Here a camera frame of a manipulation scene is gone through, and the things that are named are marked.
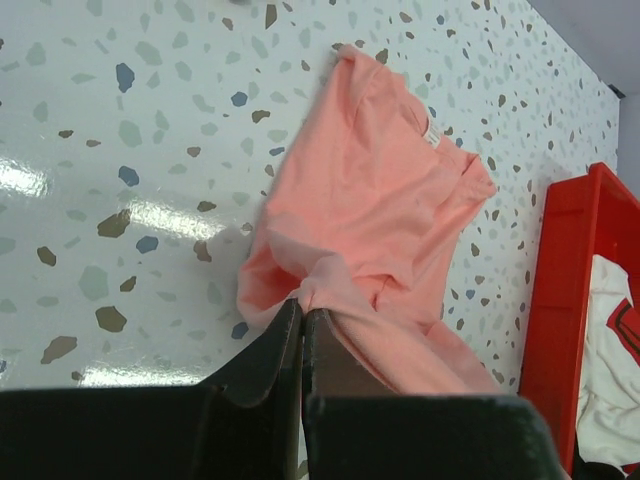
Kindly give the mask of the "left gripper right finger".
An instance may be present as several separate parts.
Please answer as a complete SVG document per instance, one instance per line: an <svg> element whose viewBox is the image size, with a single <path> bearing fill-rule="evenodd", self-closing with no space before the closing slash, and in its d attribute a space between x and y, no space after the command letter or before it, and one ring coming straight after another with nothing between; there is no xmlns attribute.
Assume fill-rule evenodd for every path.
<svg viewBox="0 0 640 480"><path fill-rule="evenodd" d="M312 479L563 479L549 429L510 395L399 395L307 314L302 419Z"/></svg>

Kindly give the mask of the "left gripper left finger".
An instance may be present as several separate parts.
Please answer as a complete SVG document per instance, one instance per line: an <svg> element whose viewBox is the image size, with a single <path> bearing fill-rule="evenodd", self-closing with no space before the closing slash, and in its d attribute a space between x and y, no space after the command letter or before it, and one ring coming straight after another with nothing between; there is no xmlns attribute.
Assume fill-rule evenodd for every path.
<svg viewBox="0 0 640 480"><path fill-rule="evenodd" d="M5 391L5 479L291 479L302 312L190 386Z"/></svg>

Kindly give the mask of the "salmon pink t shirt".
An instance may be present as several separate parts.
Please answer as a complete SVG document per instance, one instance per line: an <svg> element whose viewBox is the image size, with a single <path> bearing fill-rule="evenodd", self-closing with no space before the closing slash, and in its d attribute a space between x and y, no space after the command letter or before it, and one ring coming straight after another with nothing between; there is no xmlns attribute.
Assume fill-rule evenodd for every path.
<svg viewBox="0 0 640 480"><path fill-rule="evenodd" d="M402 394L495 394L440 318L461 232L496 187L400 74L351 45L296 137L238 273L237 307L264 328L284 302L326 310L342 345Z"/></svg>

